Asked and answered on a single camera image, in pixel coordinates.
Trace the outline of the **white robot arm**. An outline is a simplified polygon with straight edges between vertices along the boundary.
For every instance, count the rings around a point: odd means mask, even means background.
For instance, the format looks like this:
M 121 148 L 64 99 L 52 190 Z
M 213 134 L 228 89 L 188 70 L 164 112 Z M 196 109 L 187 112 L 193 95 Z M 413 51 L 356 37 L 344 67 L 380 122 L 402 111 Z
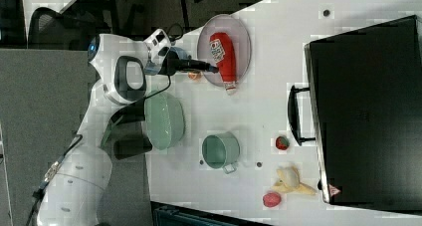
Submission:
M 181 57 L 161 29 L 143 41 L 99 34 L 88 46 L 88 58 L 100 78 L 73 142 L 34 193 L 40 200 L 34 206 L 37 226 L 103 226 L 97 212 L 112 162 L 101 144 L 111 117 L 145 98 L 147 76 L 218 71 L 211 63 Z

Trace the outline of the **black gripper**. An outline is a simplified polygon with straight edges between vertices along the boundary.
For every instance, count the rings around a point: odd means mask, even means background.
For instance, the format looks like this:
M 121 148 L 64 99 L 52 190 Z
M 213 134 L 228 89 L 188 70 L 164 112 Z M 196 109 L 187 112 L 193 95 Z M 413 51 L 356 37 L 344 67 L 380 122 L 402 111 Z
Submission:
M 179 72 L 209 72 L 218 73 L 219 69 L 209 63 L 197 60 L 180 60 L 176 52 L 169 51 L 165 57 L 160 74 L 163 76 L 173 76 L 177 70 Z

